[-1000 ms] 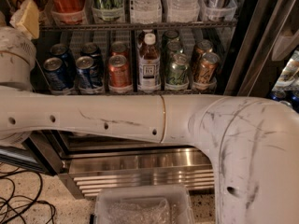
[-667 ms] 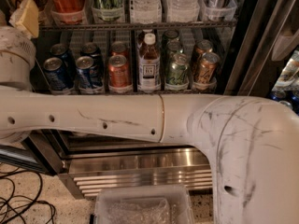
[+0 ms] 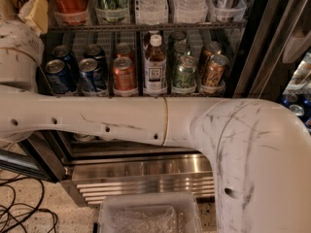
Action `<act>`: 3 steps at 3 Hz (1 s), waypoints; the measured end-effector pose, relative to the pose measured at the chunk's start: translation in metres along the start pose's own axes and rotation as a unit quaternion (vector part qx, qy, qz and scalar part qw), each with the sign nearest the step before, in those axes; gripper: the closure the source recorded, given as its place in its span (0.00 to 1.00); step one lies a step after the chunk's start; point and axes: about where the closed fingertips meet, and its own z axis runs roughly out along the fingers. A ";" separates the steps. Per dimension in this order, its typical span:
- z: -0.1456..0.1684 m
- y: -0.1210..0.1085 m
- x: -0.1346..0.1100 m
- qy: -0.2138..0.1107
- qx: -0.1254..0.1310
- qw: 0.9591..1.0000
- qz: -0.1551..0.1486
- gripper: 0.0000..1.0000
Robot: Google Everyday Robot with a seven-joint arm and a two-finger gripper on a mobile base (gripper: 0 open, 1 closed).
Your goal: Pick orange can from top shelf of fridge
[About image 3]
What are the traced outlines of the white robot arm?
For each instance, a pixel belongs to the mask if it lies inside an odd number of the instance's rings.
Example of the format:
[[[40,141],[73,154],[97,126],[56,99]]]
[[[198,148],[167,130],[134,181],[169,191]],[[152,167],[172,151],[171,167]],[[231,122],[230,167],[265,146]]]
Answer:
[[[42,178],[64,177],[65,133],[92,133],[210,161],[219,233],[311,233],[311,137],[277,103],[310,45],[310,0],[255,0],[222,98],[55,98],[17,83],[41,56],[24,23],[0,26],[0,138],[20,142]]]

